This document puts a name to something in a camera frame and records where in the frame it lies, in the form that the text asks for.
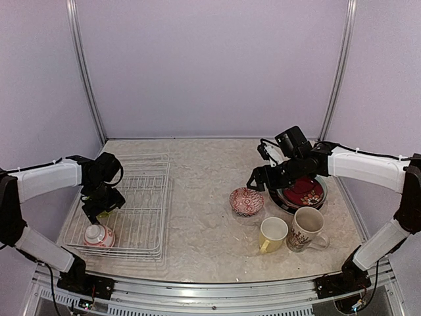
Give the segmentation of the blue white patterned bowl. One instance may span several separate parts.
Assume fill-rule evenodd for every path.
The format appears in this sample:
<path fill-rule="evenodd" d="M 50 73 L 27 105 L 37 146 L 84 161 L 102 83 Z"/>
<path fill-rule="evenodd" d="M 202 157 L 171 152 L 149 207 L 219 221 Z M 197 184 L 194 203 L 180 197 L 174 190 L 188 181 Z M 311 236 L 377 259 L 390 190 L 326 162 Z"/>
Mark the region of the blue white patterned bowl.
<path fill-rule="evenodd" d="M 232 211 L 241 217 L 252 217 L 264 207 L 264 198 L 258 191 L 238 188 L 229 196 Z"/>

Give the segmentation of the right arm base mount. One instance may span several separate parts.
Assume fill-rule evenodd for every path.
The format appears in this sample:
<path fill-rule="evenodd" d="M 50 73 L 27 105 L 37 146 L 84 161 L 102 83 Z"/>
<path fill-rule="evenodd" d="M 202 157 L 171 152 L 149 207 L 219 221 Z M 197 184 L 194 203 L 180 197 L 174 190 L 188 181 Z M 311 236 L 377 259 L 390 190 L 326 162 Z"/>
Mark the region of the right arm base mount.
<path fill-rule="evenodd" d="M 339 273 L 322 275 L 314 280 L 314 285 L 318 299 L 324 299 L 364 290 L 372 283 L 367 270 L 361 270 L 349 257 Z"/>

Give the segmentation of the light green flower plate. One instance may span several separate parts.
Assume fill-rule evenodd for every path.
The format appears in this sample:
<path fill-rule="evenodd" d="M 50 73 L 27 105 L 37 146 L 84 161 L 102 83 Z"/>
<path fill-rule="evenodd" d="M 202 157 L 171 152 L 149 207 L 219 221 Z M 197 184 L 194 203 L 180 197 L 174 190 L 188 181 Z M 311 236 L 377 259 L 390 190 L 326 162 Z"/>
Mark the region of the light green flower plate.
<path fill-rule="evenodd" d="M 288 188 L 277 189 L 272 199 L 285 212 L 293 215 L 301 207 L 320 210 L 327 195 L 328 188 L 321 176 L 304 176 Z"/>

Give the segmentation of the green bowl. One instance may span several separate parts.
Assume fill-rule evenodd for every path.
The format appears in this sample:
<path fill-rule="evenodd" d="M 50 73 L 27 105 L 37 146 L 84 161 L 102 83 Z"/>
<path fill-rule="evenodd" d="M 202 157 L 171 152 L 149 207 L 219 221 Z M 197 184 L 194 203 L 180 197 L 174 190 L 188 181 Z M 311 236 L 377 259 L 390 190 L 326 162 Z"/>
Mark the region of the green bowl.
<path fill-rule="evenodd" d="M 102 219 L 102 218 L 108 218 L 109 216 L 110 216 L 109 212 L 103 211 L 102 213 L 98 214 L 97 218 Z"/>

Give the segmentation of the black striped rim plate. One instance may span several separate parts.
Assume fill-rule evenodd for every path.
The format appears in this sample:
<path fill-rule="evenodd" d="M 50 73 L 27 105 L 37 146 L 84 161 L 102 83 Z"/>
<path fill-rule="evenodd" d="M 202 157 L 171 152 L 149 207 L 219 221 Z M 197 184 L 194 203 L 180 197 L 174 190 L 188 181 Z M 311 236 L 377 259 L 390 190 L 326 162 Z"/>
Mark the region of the black striped rim plate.
<path fill-rule="evenodd" d="M 324 201 L 320 205 L 315 206 L 301 206 L 301 207 L 313 207 L 317 210 L 321 210 L 325 204 L 327 195 L 328 195 L 328 189 L 325 186 L 322 186 L 324 189 L 324 192 L 326 194 L 326 197 Z M 282 194 L 282 190 L 269 190 L 269 196 L 271 200 L 282 210 L 290 215 L 294 215 L 298 209 L 300 209 L 300 206 L 297 206 L 291 202 L 288 202 L 285 197 Z"/>

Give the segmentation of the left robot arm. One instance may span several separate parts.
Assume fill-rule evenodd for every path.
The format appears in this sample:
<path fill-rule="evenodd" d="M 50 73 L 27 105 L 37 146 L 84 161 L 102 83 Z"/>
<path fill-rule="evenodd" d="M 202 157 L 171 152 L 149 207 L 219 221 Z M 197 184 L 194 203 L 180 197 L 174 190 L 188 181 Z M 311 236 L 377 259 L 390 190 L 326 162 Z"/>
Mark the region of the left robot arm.
<path fill-rule="evenodd" d="M 103 152 L 96 159 L 80 155 L 68 156 L 44 165 L 1 171 L 1 246 L 29 255 L 60 273 L 75 291 L 87 292 L 92 279 L 85 273 L 86 264 L 77 255 L 56 245 L 30 228 L 22 217 L 21 205 L 38 196 L 63 188 L 79 186 L 82 209 L 88 220 L 96 224 L 102 212 L 120 209 L 125 199 L 117 185 L 124 176 L 124 167 L 111 153 Z"/>

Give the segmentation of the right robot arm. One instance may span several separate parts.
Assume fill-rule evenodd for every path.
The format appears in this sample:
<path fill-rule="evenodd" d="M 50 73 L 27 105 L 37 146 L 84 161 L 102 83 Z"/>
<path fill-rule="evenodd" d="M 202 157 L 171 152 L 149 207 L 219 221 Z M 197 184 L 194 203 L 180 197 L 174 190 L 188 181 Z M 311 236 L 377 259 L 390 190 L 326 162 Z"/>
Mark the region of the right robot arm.
<path fill-rule="evenodd" d="M 387 188 L 401 195 L 392 219 L 359 246 L 344 262 L 336 280 L 350 292 L 383 256 L 397 250 L 420 232 L 420 155 L 411 157 L 369 153 L 335 142 L 311 144 L 298 126 L 275 137 L 276 144 L 260 141 L 257 150 L 267 162 L 251 173 L 247 187 L 263 192 L 288 188 L 304 176 L 349 178 Z"/>

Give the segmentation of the pale yellow mug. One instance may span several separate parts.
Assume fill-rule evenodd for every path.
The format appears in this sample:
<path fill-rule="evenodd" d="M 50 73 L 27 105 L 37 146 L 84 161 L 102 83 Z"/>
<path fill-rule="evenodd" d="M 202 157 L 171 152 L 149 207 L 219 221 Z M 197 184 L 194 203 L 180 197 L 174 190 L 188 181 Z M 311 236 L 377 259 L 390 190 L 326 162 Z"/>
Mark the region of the pale yellow mug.
<path fill-rule="evenodd" d="M 261 254 L 279 250 L 288 234 L 287 223 L 278 217 L 263 220 L 259 232 L 259 251 Z"/>

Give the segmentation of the small black square plate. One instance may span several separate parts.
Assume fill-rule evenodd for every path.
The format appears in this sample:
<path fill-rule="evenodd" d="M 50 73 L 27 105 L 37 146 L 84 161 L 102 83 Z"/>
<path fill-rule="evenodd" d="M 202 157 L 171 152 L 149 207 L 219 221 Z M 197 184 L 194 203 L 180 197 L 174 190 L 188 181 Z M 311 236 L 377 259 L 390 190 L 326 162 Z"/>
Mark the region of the small black square plate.
<path fill-rule="evenodd" d="M 282 189 L 282 194 L 288 202 L 300 207 L 320 205 L 326 197 L 321 183 L 307 176 L 296 180 L 292 186 Z"/>

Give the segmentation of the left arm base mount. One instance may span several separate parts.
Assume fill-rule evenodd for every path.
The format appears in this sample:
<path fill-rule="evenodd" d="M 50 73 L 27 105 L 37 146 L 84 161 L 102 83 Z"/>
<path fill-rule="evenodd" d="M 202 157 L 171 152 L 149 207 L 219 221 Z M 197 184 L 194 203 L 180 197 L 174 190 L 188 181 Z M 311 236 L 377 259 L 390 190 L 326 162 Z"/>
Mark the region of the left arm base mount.
<path fill-rule="evenodd" d="M 57 287 L 69 292 L 110 300 L 114 290 L 115 280 L 112 278 L 86 273 L 86 262 L 71 253 L 73 262 L 68 272 L 60 272 Z"/>

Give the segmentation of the teal patterned mug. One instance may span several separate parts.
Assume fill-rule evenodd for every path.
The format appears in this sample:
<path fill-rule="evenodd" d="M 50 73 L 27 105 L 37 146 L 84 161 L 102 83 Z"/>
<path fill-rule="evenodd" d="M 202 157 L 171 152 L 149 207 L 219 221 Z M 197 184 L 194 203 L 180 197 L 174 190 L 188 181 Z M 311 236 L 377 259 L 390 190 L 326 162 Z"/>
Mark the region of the teal patterned mug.
<path fill-rule="evenodd" d="M 291 229 L 286 238 L 287 247 L 295 253 L 307 248 L 325 250 L 330 245 L 330 238 L 323 233 L 324 217 L 313 207 L 301 207 L 293 217 Z"/>

